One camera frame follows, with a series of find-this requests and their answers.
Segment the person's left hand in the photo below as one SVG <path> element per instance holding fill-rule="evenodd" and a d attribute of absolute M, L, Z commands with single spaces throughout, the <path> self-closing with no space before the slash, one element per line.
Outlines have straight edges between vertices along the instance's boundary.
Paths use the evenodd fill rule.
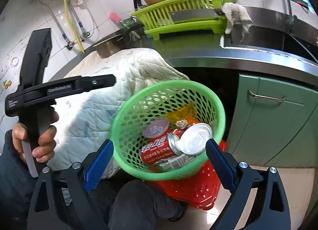
<path fill-rule="evenodd" d="M 54 148 L 56 147 L 54 137 L 57 130 L 52 124 L 58 120 L 59 115 L 54 109 L 52 109 L 50 125 L 47 130 L 40 135 L 38 139 L 39 146 L 32 151 L 33 158 L 35 158 L 39 163 L 46 163 L 54 157 Z M 25 141 L 27 137 L 27 130 L 22 126 L 22 124 L 17 123 L 12 130 L 12 143 L 14 145 L 14 149 L 17 151 L 20 159 L 24 163 L 26 163 L 26 159 L 22 147 L 22 141 Z"/>

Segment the person's left forearm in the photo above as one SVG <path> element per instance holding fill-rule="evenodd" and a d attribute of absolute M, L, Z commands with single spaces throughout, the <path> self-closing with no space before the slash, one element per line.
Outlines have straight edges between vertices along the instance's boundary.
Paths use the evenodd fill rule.
<path fill-rule="evenodd" d="M 1 229 L 27 229 L 36 181 L 14 148 L 12 131 L 7 131 L 1 154 Z"/>

